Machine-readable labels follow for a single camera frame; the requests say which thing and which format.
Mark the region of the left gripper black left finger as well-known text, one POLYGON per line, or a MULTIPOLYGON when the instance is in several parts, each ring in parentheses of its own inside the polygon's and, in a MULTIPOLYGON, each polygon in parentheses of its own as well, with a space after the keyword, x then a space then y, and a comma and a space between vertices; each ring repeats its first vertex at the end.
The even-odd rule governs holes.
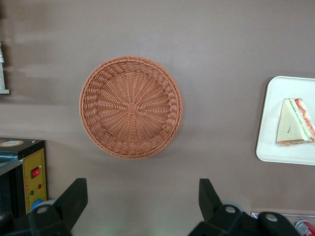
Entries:
POLYGON ((39 204, 28 214, 16 219, 9 212, 2 212, 0 234, 2 236, 70 236, 87 203, 87 180, 77 178, 53 204, 39 204))

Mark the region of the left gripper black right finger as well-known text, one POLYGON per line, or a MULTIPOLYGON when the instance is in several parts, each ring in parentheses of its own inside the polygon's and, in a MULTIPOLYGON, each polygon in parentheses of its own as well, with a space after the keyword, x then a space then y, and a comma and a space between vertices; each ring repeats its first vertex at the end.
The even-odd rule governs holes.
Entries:
POLYGON ((262 212, 255 219, 232 204, 223 204, 209 179, 199 180, 199 208, 203 221, 190 236, 298 236, 282 215, 262 212))

